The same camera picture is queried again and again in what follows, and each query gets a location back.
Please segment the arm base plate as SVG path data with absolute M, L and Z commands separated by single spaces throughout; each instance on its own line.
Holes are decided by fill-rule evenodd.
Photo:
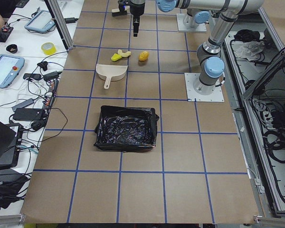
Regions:
M 184 76 L 189 102 L 224 102 L 219 78 L 215 85 L 208 86 L 200 82 L 200 73 L 185 73 Z
M 208 21 L 207 13 L 197 13 L 193 16 L 188 14 L 177 14 L 179 32 L 206 33 L 205 22 Z

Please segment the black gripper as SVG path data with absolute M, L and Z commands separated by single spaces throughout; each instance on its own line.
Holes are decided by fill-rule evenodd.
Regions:
M 130 13 L 133 15 L 133 36 L 139 33 L 140 16 L 144 14 L 145 0 L 130 0 Z

